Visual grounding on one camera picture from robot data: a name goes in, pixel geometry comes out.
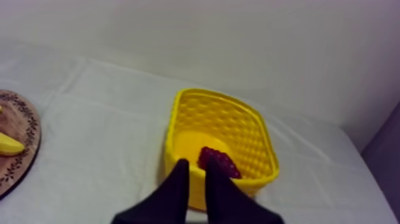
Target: table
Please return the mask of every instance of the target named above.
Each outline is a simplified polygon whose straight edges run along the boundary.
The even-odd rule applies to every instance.
[[[0,222],[110,223],[163,178],[175,93],[194,83],[29,43],[0,40],[0,88],[31,100],[42,146],[25,180],[0,201]],[[286,223],[397,223],[350,139],[336,126],[243,99],[264,116],[280,176],[257,201]],[[189,211],[188,222],[206,215]]]

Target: yellow basket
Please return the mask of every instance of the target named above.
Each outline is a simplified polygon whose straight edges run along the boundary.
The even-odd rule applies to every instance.
[[[232,181],[253,197],[275,179],[279,165],[263,118],[245,103],[204,89],[184,89],[175,99],[165,143],[165,174],[180,158],[190,162],[189,206],[206,210],[202,147],[227,153],[243,179]]]

